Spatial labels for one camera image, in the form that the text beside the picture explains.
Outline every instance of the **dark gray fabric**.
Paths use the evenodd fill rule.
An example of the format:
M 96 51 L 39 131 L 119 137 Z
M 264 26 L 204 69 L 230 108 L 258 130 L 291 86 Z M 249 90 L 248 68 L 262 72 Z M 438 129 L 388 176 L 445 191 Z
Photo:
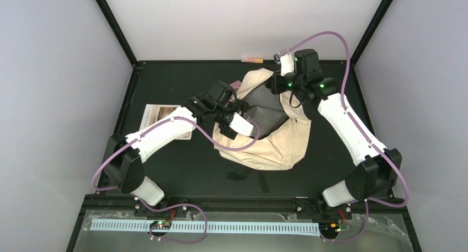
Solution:
M 242 99 L 249 104 L 247 115 L 260 127 L 260 139 L 276 131 L 289 119 L 278 96 L 272 94 L 265 85 L 266 81 Z

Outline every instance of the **red wire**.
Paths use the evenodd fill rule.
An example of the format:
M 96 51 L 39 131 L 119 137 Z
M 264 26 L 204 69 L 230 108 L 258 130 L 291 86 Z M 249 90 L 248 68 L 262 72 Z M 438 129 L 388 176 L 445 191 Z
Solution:
M 348 220 L 345 218 L 343 212 L 342 212 L 341 210 L 337 210 L 337 211 L 338 211 L 339 215 L 341 215 L 341 218 L 343 218 L 343 221 L 341 221 L 340 225 L 343 224 L 344 221 L 346 221 L 346 222 L 349 224 L 349 222 L 348 222 Z
M 176 209 L 172 209 L 171 211 L 171 218 L 169 221 L 172 221 L 172 219 L 174 219 L 174 216 L 176 215 Z

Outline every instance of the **black metal rod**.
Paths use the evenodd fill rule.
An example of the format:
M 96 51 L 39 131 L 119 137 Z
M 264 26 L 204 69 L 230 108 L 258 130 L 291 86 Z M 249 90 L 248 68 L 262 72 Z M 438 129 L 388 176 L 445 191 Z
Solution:
M 126 118 L 127 111 L 130 106 L 130 100 L 135 91 L 138 76 L 140 75 L 140 69 L 141 67 L 139 67 L 137 64 L 135 64 L 133 67 L 132 74 L 130 75 L 129 84 L 127 85 L 127 90 L 125 91 L 124 101 L 122 102 L 122 106 L 120 107 L 120 111 L 119 111 L 119 116 L 117 117 L 117 122 L 115 123 L 114 133 L 122 132 L 124 120 Z
M 107 3 L 106 0 L 96 0 L 96 3 L 98 3 L 99 8 L 101 9 L 102 13 L 104 14 L 105 19 L 109 23 L 110 28 L 112 29 L 112 32 L 114 33 L 115 37 L 117 38 L 117 41 L 119 41 L 120 46 L 124 50 L 127 58 L 129 59 L 130 63 L 132 66 L 136 65 L 136 57 L 133 54 L 129 43 L 125 39 L 124 33 L 120 29 L 119 23 L 117 23 L 117 20 L 114 17 L 114 14 L 112 13 L 112 10 L 110 10 L 109 4 Z
M 351 57 L 352 65 L 356 65 L 356 63 L 358 63 L 359 58 L 363 54 L 365 48 L 367 47 L 367 44 L 369 44 L 372 35 L 374 34 L 375 30 L 377 30 L 377 27 L 384 18 L 385 13 L 390 8 L 392 2 L 393 0 L 382 0 L 380 2 L 379 7 L 375 11 L 374 16 L 372 17 L 372 20 L 369 23 L 369 26 L 367 27 L 363 37 L 359 41 L 358 47 L 356 47 L 356 50 L 354 51 L 353 56 Z

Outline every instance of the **black cable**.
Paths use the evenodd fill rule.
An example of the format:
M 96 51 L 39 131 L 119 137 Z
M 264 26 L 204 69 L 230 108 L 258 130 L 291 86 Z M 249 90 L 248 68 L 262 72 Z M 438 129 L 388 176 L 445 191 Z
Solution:
M 292 100 L 293 100 L 293 95 L 294 95 L 294 93 L 291 92 L 291 95 L 289 96 L 289 105 L 290 105 L 291 107 L 293 107 L 294 109 L 297 109 L 297 108 L 299 108 L 300 106 L 302 106 L 302 104 L 304 104 L 305 100 L 303 100 L 301 103 L 299 103 L 298 106 L 295 106 L 295 107 L 294 107 L 294 106 L 292 105 L 292 103 L 291 103 Z
M 300 86 L 301 88 L 304 88 L 304 76 L 305 76 L 305 74 L 303 74 L 303 75 L 301 76 L 301 86 Z M 294 109 L 299 108 L 300 106 L 302 106 L 302 105 L 304 104 L 304 102 L 306 102 L 306 100 L 304 99 L 302 102 L 299 103 L 298 106 L 295 106 L 295 107 L 294 107 L 293 104 L 292 104 L 293 95 L 295 95 L 295 93 L 291 91 L 291 96 L 289 96 L 289 105 L 290 105 L 291 107 L 293 107 Z
M 232 86 L 230 86 L 230 85 L 228 85 L 228 88 L 229 88 L 230 90 L 232 90 L 232 95 L 234 96 L 234 101 L 236 101 L 236 100 L 237 100 L 237 93 L 236 93 L 236 90 L 235 90 Z

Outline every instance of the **black frame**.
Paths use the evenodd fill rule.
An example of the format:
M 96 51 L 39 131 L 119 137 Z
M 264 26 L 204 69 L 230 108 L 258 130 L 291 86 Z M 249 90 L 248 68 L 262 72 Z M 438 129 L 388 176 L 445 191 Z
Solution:
M 379 7 L 377 8 L 371 22 L 369 23 L 363 37 L 359 41 L 359 44 L 354 51 L 352 58 L 351 58 L 351 68 L 354 69 L 355 65 L 359 61 L 359 58 L 363 54 L 367 44 L 371 40 L 374 32 L 377 30 L 378 25 L 382 21 L 385 13 L 387 12 L 388 8 L 390 7 L 393 0 L 382 0 Z M 120 46 L 124 50 L 127 58 L 129 59 L 131 65 L 133 66 L 133 71 L 130 76 L 129 85 L 125 92 L 124 101 L 122 103 L 119 116 L 114 128 L 114 132 L 120 132 L 123 126 L 123 120 L 127 114 L 127 109 L 130 104 L 130 99 L 133 95 L 135 90 L 136 82 L 138 81 L 139 77 L 139 67 L 138 60 L 136 59 L 135 55 L 133 54 L 130 45 L 128 44 L 125 36 L 120 29 L 117 20 L 114 17 L 108 3 L 106 0 L 96 0 L 99 8 L 103 12 L 109 26 L 111 27 L 114 35 L 116 36 Z M 358 87 L 358 92 L 361 97 L 361 101 L 363 103 L 363 107 L 365 110 L 365 117 L 367 118 L 370 126 L 369 129 L 372 133 L 374 133 L 374 129 L 372 127 L 369 114 L 367 112 L 367 108 L 364 102 L 363 94 L 361 89 Z M 388 191 L 388 195 L 393 197 L 393 192 L 390 190 Z M 203 199 L 194 199 L 192 197 L 184 197 L 178 196 L 169 198 L 169 202 L 172 203 L 193 203 L 200 206 L 202 209 L 207 211 L 234 211 L 234 212 L 279 212 L 279 213 L 291 213 L 297 212 L 298 217 L 304 219 L 312 219 L 314 222 L 329 222 L 330 220 L 320 219 L 316 216 L 314 211 L 310 209 L 302 209 L 303 207 L 307 206 L 307 203 L 314 203 L 314 199 L 261 199 L 261 200 L 252 200 L 252 199 L 243 199 L 243 198 L 209 198 L 204 197 Z M 388 202 L 399 203 L 402 199 L 393 199 L 390 198 L 386 200 Z M 86 195 L 81 209 L 78 214 L 78 218 L 76 220 L 75 227 L 73 229 L 70 242 L 67 247 L 67 251 L 73 251 L 76 245 L 76 241 L 79 235 L 79 230 L 81 228 L 81 224 L 83 223 L 84 216 L 88 210 L 129 210 L 129 211 L 140 211 L 135 209 L 136 201 L 132 196 L 129 195 L 106 195 L 106 194 L 90 194 Z M 390 208 L 378 203 L 370 202 L 369 209 L 372 210 L 372 213 L 380 213 L 380 214 L 392 214 L 398 213 L 403 216 L 403 220 L 405 222 L 406 230 L 410 237 L 410 240 L 413 245 L 414 251 L 422 251 L 421 246 L 419 244 L 418 238 L 416 236 L 416 232 L 414 230 L 413 223 L 411 221 L 410 214 L 408 213 L 407 208 Z M 356 203 L 353 205 L 353 213 L 365 213 L 365 208 L 363 203 Z

